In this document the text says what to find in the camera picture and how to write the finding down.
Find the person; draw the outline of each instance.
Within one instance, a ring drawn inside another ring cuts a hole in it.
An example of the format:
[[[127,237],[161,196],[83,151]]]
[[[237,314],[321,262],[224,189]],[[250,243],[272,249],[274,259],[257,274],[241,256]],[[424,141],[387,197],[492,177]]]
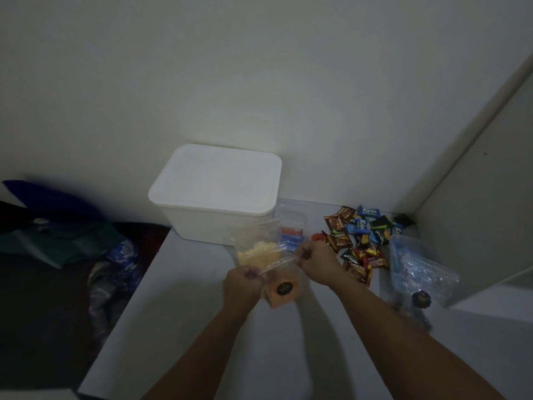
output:
[[[503,399],[459,357],[345,272],[329,246],[307,242],[295,254],[311,280],[338,296],[394,399]],[[228,272],[222,310],[143,400],[215,397],[235,338],[261,297],[258,271],[244,266]]]

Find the table top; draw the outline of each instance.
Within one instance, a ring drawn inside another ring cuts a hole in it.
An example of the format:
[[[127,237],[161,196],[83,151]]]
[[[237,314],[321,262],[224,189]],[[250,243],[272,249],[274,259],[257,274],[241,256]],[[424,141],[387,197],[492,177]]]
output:
[[[311,233],[339,206],[280,199],[308,218]],[[171,231],[79,388],[109,400],[140,398],[186,351],[222,306],[232,247]],[[387,272],[371,290],[386,290]],[[432,336],[506,398],[533,393],[533,325],[433,306]],[[339,299],[310,282],[296,303],[261,300],[237,337],[218,399],[391,398]]]

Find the right forearm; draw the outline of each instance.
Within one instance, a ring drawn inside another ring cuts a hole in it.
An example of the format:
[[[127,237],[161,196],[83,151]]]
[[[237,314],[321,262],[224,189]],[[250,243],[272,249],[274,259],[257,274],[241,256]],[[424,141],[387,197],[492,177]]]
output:
[[[349,274],[339,275],[330,288],[394,398],[503,398],[466,363]]]

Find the plastic storage container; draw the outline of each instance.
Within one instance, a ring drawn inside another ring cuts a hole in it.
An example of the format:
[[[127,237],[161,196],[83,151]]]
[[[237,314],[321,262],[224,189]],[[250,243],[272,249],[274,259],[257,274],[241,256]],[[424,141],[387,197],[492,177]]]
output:
[[[181,237],[232,245],[229,226],[272,217],[280,174],[275,154],[185,144],[172,154],[148,197]]]

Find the white lid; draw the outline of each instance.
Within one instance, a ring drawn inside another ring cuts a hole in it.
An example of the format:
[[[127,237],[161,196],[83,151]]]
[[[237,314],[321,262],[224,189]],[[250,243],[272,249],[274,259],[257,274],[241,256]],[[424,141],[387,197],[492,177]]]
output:
[[[184,144],[148,197],[158,206],[262,216],[276,206],[280,174],[275,154]]]

